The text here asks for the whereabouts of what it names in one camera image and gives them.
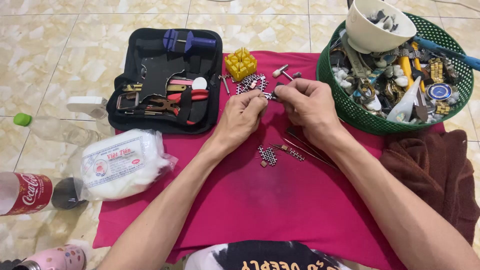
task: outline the yellow watch band holder block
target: yellow watch band holder block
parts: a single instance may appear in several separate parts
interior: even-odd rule
[[[244,47],[225,57],[225,66],[237,82],[257,71],[257,60]]]

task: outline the brown towel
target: brown towel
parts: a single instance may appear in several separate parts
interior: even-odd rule
[[[480,209],[465,131],[393,134],[385,142],[383,166],[472,245]]]

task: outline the blue handle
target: blue handle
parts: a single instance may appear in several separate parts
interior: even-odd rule
[[[202,37],[194,37],[192,38],[192,46],[215,49],[216,40]]]
[[[450,49],[444,48],[435,42],[426,40],[421,37],[414,36],[413,41],[417,42],[420,46],[438,52],[443,53],[446,56],[457,58],[458,60],[462,61],[463,63],[467,64],[469,67],[473,68],[474,70],[480,71],[480,59],[475,57],[467,56],[465,54],[458,53],[456,51],[452,51]]]

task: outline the plastic bag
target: plastic bag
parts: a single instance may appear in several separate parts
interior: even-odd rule
[[[172,171],[178,159],[164,152],[162,134],[132,129],[93,143],[74,175],[83,200],[119,200],[143,192]]]

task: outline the tool bag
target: tool bag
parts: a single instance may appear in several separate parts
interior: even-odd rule
[[[168,29],[141,28],[135,30],[129,38],[123,74],[115,78],[115,91],[108,100],[108,121],[118,130],[134,128],[154,129],[167,134],[198,134],[209,130],[217,121],[218,98],[222,69],[222,39],[209,30],[174,29],[178,31],[176,50],[170,51],[164,46],[164,36]],[[191,31],[195,38],[216,40],[216,48],[194,47],[183,52],[187,33]],[[146,61],[153,65],[144,65]],[[165,112],[145,115],[147,105],[142,104],[148,97],[164,98],[166,83],[171,76],[194,80],[203,77],[207,81],[208,97],[192,101],[192,89],[182,91],[178,104],[178,115]],[[140,104],[132,105],[132,111],[117,109],[119,96],[126,93],[128,85],[143,84],[139,93]]]

